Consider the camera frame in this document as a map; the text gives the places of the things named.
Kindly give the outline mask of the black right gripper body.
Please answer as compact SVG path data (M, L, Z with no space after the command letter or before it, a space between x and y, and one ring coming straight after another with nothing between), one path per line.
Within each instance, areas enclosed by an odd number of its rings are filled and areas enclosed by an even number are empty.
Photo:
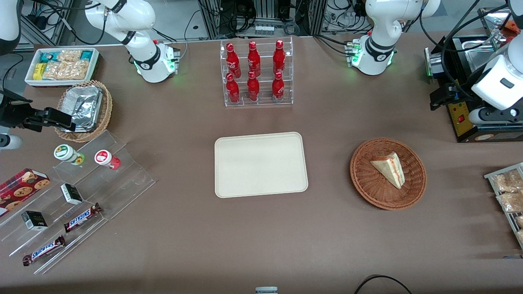
M0 104L0 125L6 128L15 128L24 120L34 114L30 103L31 99L25 99L12 91L0 91L2 102Z

